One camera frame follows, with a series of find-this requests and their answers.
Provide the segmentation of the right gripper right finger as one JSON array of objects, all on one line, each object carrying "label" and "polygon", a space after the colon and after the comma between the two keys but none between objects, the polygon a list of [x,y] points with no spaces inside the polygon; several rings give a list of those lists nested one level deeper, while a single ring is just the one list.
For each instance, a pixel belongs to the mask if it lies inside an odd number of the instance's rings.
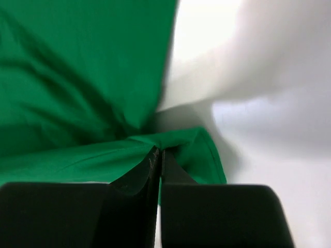
[{"label": "right gripper right finger", "polygon": [[266,185],[199,184],[162,154],[163,247],[293,247],[278,196]]}]

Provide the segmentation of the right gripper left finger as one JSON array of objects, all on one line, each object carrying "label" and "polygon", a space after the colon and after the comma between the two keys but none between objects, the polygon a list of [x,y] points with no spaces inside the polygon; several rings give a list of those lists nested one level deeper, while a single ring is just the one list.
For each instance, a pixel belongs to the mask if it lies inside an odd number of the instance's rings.
[{"label": "right gripper left finger", "polygon": [[159,149],[112,183],[7,183],[1,247],[153,247]]}]

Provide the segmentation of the green t shirt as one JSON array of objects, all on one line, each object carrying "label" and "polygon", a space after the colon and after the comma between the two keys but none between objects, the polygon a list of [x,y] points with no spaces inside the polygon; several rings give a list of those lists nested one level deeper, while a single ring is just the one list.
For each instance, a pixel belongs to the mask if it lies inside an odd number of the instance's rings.
[{"label": "green t shirt", "polygon": [[155,132],[176,1],[1,1],[1,184],[112,182],[152,147],[226,177],[202,127]]}]

